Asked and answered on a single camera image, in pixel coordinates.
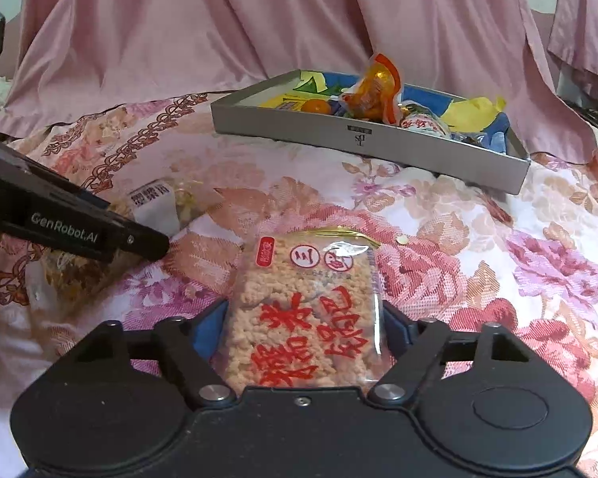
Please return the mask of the clear mixed nut snack pack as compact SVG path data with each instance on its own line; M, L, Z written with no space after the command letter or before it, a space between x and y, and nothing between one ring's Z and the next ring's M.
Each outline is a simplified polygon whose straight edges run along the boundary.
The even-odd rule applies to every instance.
M100 256L49 251L41 258L47 295L66 310L83 306L140 261L164 257L174 235L221 201L202 181L165 177L143 184L106 210L114 230L102 239Z

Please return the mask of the rice cracker pack red text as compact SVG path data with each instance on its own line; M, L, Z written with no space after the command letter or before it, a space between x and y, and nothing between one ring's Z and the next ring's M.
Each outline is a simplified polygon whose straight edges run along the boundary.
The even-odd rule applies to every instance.
M369 390L391 365L375 251L342 228L261 235L244 251L214 361L247 386Z

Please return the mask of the white green seaweed snack bag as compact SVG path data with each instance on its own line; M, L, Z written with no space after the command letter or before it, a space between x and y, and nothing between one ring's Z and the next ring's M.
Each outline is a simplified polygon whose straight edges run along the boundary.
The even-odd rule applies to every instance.
M434 137L449 137L447 125L433 112L417 104L417 102L403 102L401 106L401 122L399 126L407 131Z

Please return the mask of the small orange tangerine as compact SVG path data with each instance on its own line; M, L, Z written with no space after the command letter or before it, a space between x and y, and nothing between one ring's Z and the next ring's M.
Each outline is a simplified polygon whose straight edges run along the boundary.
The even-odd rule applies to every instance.
M332 114L332 108L328 100L323 99L308 99L306 100L301 108L301 112L308 112L308 114L326 114L330 116Z

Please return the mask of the orange clear candy bag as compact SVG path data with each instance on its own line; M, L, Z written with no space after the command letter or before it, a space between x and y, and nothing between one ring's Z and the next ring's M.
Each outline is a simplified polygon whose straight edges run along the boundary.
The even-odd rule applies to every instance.
M384 53L378 53L364 76L352 88L344 90L339 100L354 119L395 125L401 116L399 96L402 89L401 75L394 62Z

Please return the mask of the yellow snack bar wrapper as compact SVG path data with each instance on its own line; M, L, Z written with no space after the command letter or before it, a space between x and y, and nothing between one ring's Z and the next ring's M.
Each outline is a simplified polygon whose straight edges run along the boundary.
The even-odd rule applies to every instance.
M264 109L300 111L308 100L309 98L305 95L281 94L268 99L266 102L260 104L259 107Z

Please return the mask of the floral pink bedspread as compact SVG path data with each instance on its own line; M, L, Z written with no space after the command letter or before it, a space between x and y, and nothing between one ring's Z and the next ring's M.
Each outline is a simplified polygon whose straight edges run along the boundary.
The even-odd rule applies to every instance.
M102 321L130 330L238 312L220 356L238 390L367 385L387 365L386 299L452 329L511 330L589 402L598 477L598 132L590 162L537 153L521 191L326 149L218 134L214 97L118 105L15 142L32 160L173 236L106 264L0 239L0 477L23 461L17 396Z

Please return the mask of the pink satin cover cloth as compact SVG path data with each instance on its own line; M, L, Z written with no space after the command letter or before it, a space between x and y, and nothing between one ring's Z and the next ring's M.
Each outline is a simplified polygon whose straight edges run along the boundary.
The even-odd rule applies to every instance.
M0 132L297 68L361 73L376 53L408 83L503 98L530 151L592 158L595 137L556 96L526 0L23 0Z

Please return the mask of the grey tray with colourful lining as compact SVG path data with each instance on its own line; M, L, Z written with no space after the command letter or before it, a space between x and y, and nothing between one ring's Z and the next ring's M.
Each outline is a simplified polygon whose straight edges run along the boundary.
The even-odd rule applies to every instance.
M393 125L293 111L282 103L284 96L310 80L316 88L345 88L356 82L356 76L299 69L280 74L213 102L214 129L415 166L513 195L521 191L530 159L511 129L506 150L498 153Z

